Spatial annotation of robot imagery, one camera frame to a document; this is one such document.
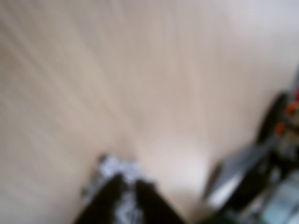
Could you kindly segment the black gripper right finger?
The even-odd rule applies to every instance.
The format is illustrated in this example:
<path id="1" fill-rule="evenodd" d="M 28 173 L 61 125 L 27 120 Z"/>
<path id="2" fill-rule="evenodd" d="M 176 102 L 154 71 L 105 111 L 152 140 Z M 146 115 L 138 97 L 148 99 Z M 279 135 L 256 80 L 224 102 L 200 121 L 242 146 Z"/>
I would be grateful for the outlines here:
<path id="1" fill-rule="evenodd" d="M 137 204 L 143 212 L 144 224 L 185 224 L 152 184 L 137 181 L 135 193 Z"/>

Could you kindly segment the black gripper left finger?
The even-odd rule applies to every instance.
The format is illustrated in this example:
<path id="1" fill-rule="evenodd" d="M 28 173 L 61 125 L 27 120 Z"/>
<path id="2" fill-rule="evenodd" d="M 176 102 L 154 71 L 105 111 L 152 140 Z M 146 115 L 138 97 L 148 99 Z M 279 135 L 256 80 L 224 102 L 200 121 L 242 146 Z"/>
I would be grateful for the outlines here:
<path id="1" fill-rule="evenodd" d="M 109 180 L 74 221 L 75 224 L 111 224 L 113 209 L 121 197 L 122 175 Z"/>

